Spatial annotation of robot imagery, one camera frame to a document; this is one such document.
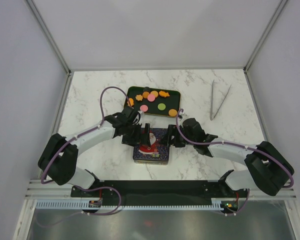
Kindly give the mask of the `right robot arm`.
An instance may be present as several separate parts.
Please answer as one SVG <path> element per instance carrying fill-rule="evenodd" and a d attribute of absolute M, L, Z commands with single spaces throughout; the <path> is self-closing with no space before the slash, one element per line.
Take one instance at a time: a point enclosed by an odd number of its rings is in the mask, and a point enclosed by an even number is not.
<path fill-rule="evenodd" d="M 166 147 L 183 148 L 191 145 L 203 156 L 226 159 L 246 166 L 246 170 L 229 170 L 218 185 L 223 197 L 231 197 L 237 190 L 258 188 L 269 196 L 276 196 L 282 188 L 294 185 L 294 168 L 268 141 L 244 145 L 205 133 L 200 123 L 188 118 L 170 124 L 160 143 Z"/>

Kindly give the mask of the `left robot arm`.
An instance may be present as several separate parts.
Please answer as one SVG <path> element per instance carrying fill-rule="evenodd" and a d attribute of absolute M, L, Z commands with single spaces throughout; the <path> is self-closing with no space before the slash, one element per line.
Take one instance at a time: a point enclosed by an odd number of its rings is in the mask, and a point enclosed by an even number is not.
<path fill-rule="evenodd" d="M 143 143 L 149 147 L 150 125 L 147 124 L 146 132 L 142 132 L 139 123 L 143 114 L 142 110 L 125 106 L 121 112 L 103 116 L 99 123 L 79 133 L 52 135 L 38 160 L 38 167 L 43 171 L 41 183 L 71 184 L 82 188 L 88 197 L 95 197 L 100 190 L 97 177 L 77 166 L 78 157 L 92 147 L 120 136 L 125 145 L 135 147 Z"/>

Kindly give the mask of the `square gold cookie tin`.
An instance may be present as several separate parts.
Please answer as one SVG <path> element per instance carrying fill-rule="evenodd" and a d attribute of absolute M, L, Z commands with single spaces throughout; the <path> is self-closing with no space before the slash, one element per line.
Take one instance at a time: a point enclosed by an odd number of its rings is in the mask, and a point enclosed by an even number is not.
<path fill-rule="evenodd" d="M 162 165 L 166 166 L 169 163 L 168 159 L 134 159 L 133 160 L 136 164 L 148 164 L 148 165 Z"/>

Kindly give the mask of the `metal tongs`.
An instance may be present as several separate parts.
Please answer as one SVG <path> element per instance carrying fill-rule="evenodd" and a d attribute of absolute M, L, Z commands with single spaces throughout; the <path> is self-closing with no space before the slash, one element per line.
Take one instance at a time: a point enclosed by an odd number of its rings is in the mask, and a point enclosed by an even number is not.
<path fill-rule="evenodd" d="M 215 81 L 213 80 L 211 83 L 211 90 L 210 90 L 210 108 L 209 108 L 209 119 L 213 121 L 215 117 L 220 112 L 222 106 L 224 105 L 225 100 L 227 99 L 232 85 L 230 85 L 225 94 L 222 93 L 221 100 L 216 99 L 216 91 L 215 91 Z"/>

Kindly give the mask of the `gold tin lid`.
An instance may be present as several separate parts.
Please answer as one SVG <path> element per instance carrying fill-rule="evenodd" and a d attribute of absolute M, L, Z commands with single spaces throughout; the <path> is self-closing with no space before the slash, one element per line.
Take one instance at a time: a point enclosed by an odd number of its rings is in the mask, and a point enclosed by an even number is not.
<path fill-rule="evenodd" d="M 160 144 L 160 140 L 166 134 L 164 128 L 150 129 L 151 147 L 137 145 L 133 148 L 132 159 L 161 159 L 168 160 L 170 158 L 170 148 Z"/>

